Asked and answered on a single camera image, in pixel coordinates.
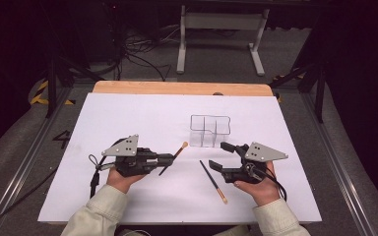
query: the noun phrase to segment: white tabletop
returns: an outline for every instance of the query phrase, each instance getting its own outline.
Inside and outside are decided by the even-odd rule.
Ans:
[[[287,203],[302,223],[321,216],[277,100],[272,96],[211,96],[89,93],[71,140],[61,160],[38,221],[67,222],[85,205],[95,166],[90,154],[101,152],[121,138],[139,135],[139,148],[175,154],[190,141],[191,115],[230,117],[233,145],[258,142],[288,154],[274,161]],[[208,166],[240,167],[235,153],[213,147],[187,147],[161,175],[155,169],[134,184],[121,224],[241,224],[256,222],[253,199],[224,183]],[[105,163],[113,161],[108,157]],[[199,160],[203,160],[228,199],[225,205]],[[107,171],[100,172],[99,188]]]

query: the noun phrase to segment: long-sleeved shirt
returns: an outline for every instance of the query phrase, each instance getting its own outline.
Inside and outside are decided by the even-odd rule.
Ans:
[[[124,193],[104,185],[72,215],[61,235],[112,236],[126,206],[127,196]],[[282,199],[254,207],[253,212],[264,236],[309,235]]]

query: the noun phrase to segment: person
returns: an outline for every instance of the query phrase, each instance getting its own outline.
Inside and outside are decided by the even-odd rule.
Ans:
[[[275,173],[272,161],[268,168]],[[132,184],[145,175],[123,177],[115,168],[109,169],[106,184],[69,219],[62,236],[113,236],[127,206],[127,193]],[[277,185],[268,178],[258,184],[235,181],[234,186],[251,195],[257,207],[253,213],[264,236],[305,236],[296,216],[279,194]]]

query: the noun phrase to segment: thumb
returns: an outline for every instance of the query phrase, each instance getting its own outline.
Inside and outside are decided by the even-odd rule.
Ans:
[[[244,181],[237,180],[234,182],[234,186],[250,195],[253,192],[253,185]]]

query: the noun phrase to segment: transparent box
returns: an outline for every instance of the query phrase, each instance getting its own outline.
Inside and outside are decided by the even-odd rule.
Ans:
[[[192,115],[190,118],[191,147],[220,148],[231,130],[228,116]]]

